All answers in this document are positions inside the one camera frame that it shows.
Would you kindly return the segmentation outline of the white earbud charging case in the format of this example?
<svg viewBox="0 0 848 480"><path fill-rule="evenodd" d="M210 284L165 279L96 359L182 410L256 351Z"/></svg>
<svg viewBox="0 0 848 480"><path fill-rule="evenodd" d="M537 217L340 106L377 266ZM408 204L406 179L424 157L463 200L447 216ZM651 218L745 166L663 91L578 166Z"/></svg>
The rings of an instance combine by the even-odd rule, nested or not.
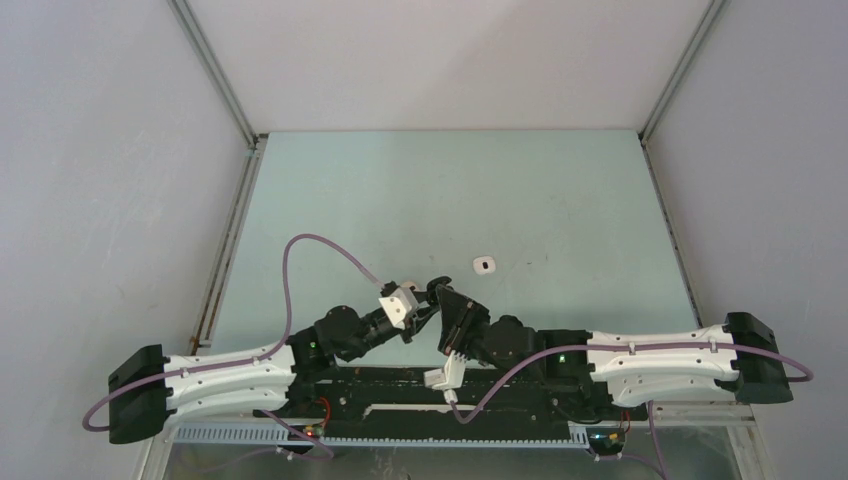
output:
<svg viewBox="0 0 848 480"><path fill-rule="evenodd" d="M477 275L483 276L493 274L497 265L492 256L479 256L472 260L472 268Z"/></svg>

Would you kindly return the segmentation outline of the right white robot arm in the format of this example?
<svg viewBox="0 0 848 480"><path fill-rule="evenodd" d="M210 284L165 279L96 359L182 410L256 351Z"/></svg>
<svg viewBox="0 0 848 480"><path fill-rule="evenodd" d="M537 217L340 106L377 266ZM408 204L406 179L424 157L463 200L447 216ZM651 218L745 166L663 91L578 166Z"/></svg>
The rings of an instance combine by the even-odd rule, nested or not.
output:
<svg viewBox="0 0 848 480"><path fill-rule="evenodd" d="M576 395L596 418L689 394L726 391L747 404L793 398L774 332L746 312L689 332L631 335L535 330L510 315L493 321L487 308L444 285L429 297L440 308L438 348L447 361L425 373L424 382L449 402L456 401L470 361L503 371L506 380Z"/></svg>

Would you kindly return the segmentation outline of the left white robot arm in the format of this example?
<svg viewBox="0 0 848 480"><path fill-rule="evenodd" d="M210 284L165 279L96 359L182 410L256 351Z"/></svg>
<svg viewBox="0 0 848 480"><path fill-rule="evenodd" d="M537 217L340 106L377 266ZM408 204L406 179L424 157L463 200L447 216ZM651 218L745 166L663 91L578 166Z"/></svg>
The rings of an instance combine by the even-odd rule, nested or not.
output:
<svg viewBox="0 0 848 480"><path fill-rule="evenodd" d="M110 443L130 444L189 419L231 412L285 409L304 416L316 403L312 386L338 362L349 362L401 338L410 342L439 312L433 292L405 287L359 315L336 306L282 347L208 356L164 354L161 345L137 350L108 377Z"/></svg>

